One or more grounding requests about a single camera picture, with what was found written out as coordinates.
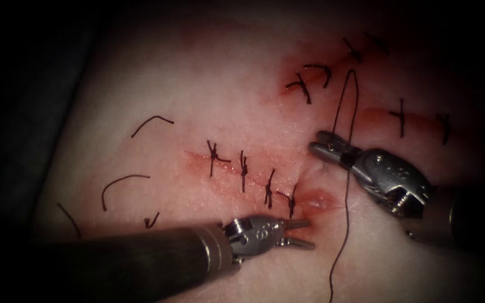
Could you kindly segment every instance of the loose suture strand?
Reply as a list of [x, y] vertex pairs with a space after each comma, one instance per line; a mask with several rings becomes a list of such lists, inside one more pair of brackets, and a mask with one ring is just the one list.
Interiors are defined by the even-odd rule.
[[[349, 128], [349, 138], [347, 140], [347, 144], [350, 144], [351, 139], [353, 138], [353, 129], [354, 129], [354, 126], [355, 126], [355, 117], [356, 117], [356, 113], [358, 111], [358, 106], [359, 106], [359, 83], [358, 83], [358, 80], [356, 78], [356, 72], [355, 72], [354, 69], [348, 70], [347, 75], [345, 77], [344, 88], [342, 89], [342, 94], [340, 96], [338, 108], [336, 109], [336, 117], [335, 117], [335, 120], [334, 120], [334, 125], [332, 126], [332, 133], [334, 134], [334, 131], [336, 129], [336, 123], [338, 121], [338, 115], [340, 113], [342, 100], [343, 100], [344, 94], [345, 94], [345, 89], [347, 87], [347, 82], [348, 82], [349, 77], [351, 75], [353, 75], [353, 80], [354, 80], [354, 83], [355, 83], [355, 108], [353, 109], [353, 116], [351, 118], [351, 125], [350, 125], [350, 128]], [[350, 180], [350, 171], [347, 171], [345, 196], [344, 196], [346, 230], [345, 230], [344, 241], [342, 242], [342, 246], [340, 247], [340, 251], [336, 255], [334, 262], [332, 263], [331, 271], [330, 271], [330, 274], [329, 274], [329, 283], [330, 283], [330, 286], [331, 286], [331, 298], [330, 298], [329, 302], [332, 302], [332, 298], [333, 298], [333, 295], [334, 295], [334, 290], [333, 290], [333, 286], [332, 286], [332, 274], [334, 272], [334, 268], [336, 267], [336, 263], [338, 262], [338, 260], [340, 258], [340, 255], [344, 251], [344, 247], [345, 247], [345, 244], [347, 243], [347, 238], [349, 236], [349, 209], [347, 207], [347, 197], [348, 197], [348, 194], [349, 194], [349, 180]]]
[[145, 122], [143, 122], [143, 123], [142, 123], [142, 124], [141, 124], [141, 125], [138, 127], [138, 129], [137, 129], [137, 130], [136, 130], [136, 131], [135, 131], [135, 132], [132, 134], [132, 136], [130, 136], [130, 137], [131, 137], [131, 138], [133, 138], [133, 137], [134, 137], [134, 136], [135, 136], [135, 135], [138, 133], [138, 131], [140, 131], [140, 130], [141, 130], [141, 128], [142, 128], [144, 125], [146, 125], [146, 124], [147, 124], [147, 122], [151, 121], [152, 119], [156, 119], [156, 118], [161, 119], [161, 120], [164, 120], [164, 121], [166, 121], [166, 122], [168, 122], [168, 123], [170, 123], [170, 124], [174, 124], [174, 123], [175, 123], [175, 122], [173, 122], [173, 121], [171, 121], [171, 120], [168, 120], [168, 119], [166, 119], [166, 118], [164, 118], [164, 117], [162, 117], [162, 116], [153, 116], [153, 117], [151, 117], [151, 118], [149, 118], [149, 119], [145, 120]]
[[123, 181], [123, 180], [128, 179], [128, 178], [134, 178], [134, 177], [136, 177], [136, 178], [147, 178], [147, 179], [151, 178], [151, 176], [146, 176], [146, 175], [128, 175], [128, 176], [125, 176], [125, 177], [122, 177], [122, 178], [119, 178], [119, 179], [117, 179], [117, 180], [115, 180], [115, 181], [110, 182], [108, 185], [106, 185], [106, 186], [104, 187], [104, 190], [102, 191], [102, 209], [103, 209], [105, 212], [108, 210], [108, 209], [106, 208], [106, 202], [104, 201], [104, 193], [106, 193], [106, 190], [107, 190], [107, 189], [108, 189], [110, 186], [114, 185], [114, 184], [115, 184], [115, 183], [117, 183], [117, 182]]

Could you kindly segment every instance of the surgical suture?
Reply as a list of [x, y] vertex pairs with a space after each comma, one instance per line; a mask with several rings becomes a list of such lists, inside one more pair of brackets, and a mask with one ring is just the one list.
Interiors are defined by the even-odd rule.
[[267, 185], [265, 185], [265, 204], [268, 203], [267, 207], [269, 209], [272, 208], [272, 191], [271, 191], [271, 181], [272, 181], [272, 176], [274, 176], [275, 168], [272, 169], [271, 176], [269, 177], [269, 182], [267, 182]]
[[323, 84], [323, 88], [327, 88], [327, 85], [328, 85], [328, 81], [331, 79], [331, 69], [328, 68], [328, 66], [326, 65], [318, 65], [318, 64], [307, 64], [307, 65], [303, 65], [304, 68], [309, 68], [309, 67], [314, 67], [314, 68], [318, 68], [322, 71], [325, 72], [325, 74], [327, 75], [327, 79], [325, 80], [325, 84]]
[[306, 104], [311, 104], [312, 100], [310, 99], [310, 93], [308, 92], [308, 89], [306, 88], [306, 84], [304, 84], [304, 81], [300, 77], [300, 74], [299, 73], [296, 73], [296, 74], [297, 74], [297, 77], [299, 78], [299, 81], [287, 84], [286, 88], [288, 89], [288, 88], [292, 87], [293, 85], [298, 85], [303, 90], [303, 94], [306, 96]]
[[143, 219], [143, 221], [145, 222], [145, 228], [148, 229], [148, 228], [153, 227], [153, 225], [157, 222], [158, 215], [160, 215], [160, 212], [157, 212], [157, 215], [154, 216], [153, 222], [151, 224], [149, 224], [149, 222], [150, 222], [150, 219], [149, 218]]
[[243, 159], [243, 151], [241, 150], [241, 176], [242, 176], [242, 192], [244, 192], [244, 180], [246, 178], [246, 174], [248, 174], [248, 166], [246, 166], [246, 156]]
[[216, 143], [214, 143], [213, 147], [211, 148], [211, 142], [207, 140], [207, 145], [209, 146], [209, 151], [211, 152], [211, 173], [209, 174], [209, 178], [210, 178], [213, 176], [213, 162], [215, 159], [220, 162], [227, 162], [227, 163], [231, 163], [231, 160], [224, 160], [218, 157], [218, 154], [216, 153]]
[[170, 121], [170, 120], [168, 120], [168, 119], [165, 119], [165, 118], [163, 118], [163, 117], [161, 117], [161, 116], [153, 116], [153, 117], [151, 117], [151, 118], [149, 118], [149, 119], [145, 120], [145, 122], [143, 122], [143, 123], [142, 123], [142, 124], [141, 124], [141, 125], [138, 127], [138, 129], [137, 129], [137, 130], [136, 130], [136, 131], [135, 131], [135, 132], [132, 134], [132, 136], [130, 136], [130, 137], [131, 137], [131, 138], [133, 138], [133, 137], [134, 137], [134, 136], [135, 136], [135, 135], [138, 133], [138, 131], [139, 131], [139, 130], [140, 130], [140, 129], [141, 129], [141, 128], [142, 128], [142, 127], [145, 125], [145, 124], [147, 124], [147, 122], [149, 122], [149, 121], [151, 121], [152, 119], [155, 119], [155, 118], [162, 119], [162, 120], [164, 120], [164, 121], [166, 121], [166, 122], [168, 122], [168, 123], [171, 123], [171, 124], [174, 124], [174, 123], [175, 123], [175, 122]]
[[81, 233], [80, 233], [80, 229], [78, 228], [78, 225], [76, 224], [76, 221], [74, 221], [73, 217], [67, 212], [67, 210], [63, 207], [63, 205], [61, 205], [60, 203], [57, 203], [56, 204], [57, 207], [59, 207], [63, 213], [67, 216], [67, 218], [70, 220], [70, 222], [72, 223], [72, 226], [74, 226], [74, 230], [76, 231], [76, 235], [78, 236], [78, 239], [81, 239]]
[[445, 128], [445, 132], [443, 134], [443, 145], [446, 145], [446, 143], [449, 141], [450, 136], [450, 116], [449, 114], [445, 114], [444, 117], [441, 117], [440, 114], [436, 114], [436, 117], [439, 121], [441, 121], [443, 127]]
[[398, 117], [400, 119], [400, 138], [403, 138], [404, 137], [404, 124], [405, 124], [404, 100], [400, 99], [400, 113], [396, 113], [396, 112], [388, 112], [388, 113], [393, 115], [394, 117]]
[[364, 32], [364, 35], [368, 37], [368, 39], [370, 39], [373, 43], [375, 43], [379, 48], [381, 48], [385, 52], [385, 54], [387, 54], [387, 56], [390, 56], [390, 53], [388, 52], [388, 46], [385, 43], [385, 41], [379, 39], [374, 35], [370, 35], [366, 32]]
[[122, 177], [122, 178], [119, 178], [115, 181], [112, 181], [110, 182], [108, 185], [106, 185], [106, 187], [104, 187], [104, 190], [102, 191], [102, 209], [106, 212], [108, 209], [106, 208], [106, 202], [104, 201], [104, 193], [106, 193], [106, 190], [108, 189], [108, 187], [114, 185], [115, 183], [119, 182], [119, 181], [123, 181], [124, 179], [127, 179], [127, 178], [132, 178], [132, 177], [138, 177], [138, 178], [151, 178], [151, 176], [145, 176], [145, 175], [128, 175], [128, 176], [125, 176], [125, 177]]
[[276, 191], [277, 194], [280, 194], [284, 197], [286, 197], [286, 199], [289, 201], [288, 202], [288, 206], [289, 206], [289, 218], [291, 219], [293, 217], [293, 213], [294, 213], [294, 209], [295, 209], [295, 190], [297, 189], [297, 184], [295, 184], [295, 187], [293, 187], [293, 191], [291, 192], [291, 197], [289, 197], [288, 195], [280, 192], [280, 191]]
[[362, 63], [362, 58], [359, 54], [359, 52], [357, 52], [352, 46], [351, 44], [349, 43], [349, 41], [347, 41], [347, 39], [343, 38], [345, 44], [347, 44], [347, 47], [349, 47], [349, 53], [355, 57], [355, 59], [357, 60], [357, 62], [359, 63]]

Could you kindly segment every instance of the dark background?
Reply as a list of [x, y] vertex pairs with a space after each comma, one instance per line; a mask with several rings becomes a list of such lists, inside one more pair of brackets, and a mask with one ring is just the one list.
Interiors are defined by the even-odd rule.
[[[485, 93], [485, 5], [467, 5], [424, 2], [409, 8], [419, 12], [421, 26], [439, 29], [451, 70]], [[37, 197], [95, 42], [126, 6], [1, 3], [0, 262], [6, 265], [0, 276], [19, 261], [13, 248], [28, 240]]]

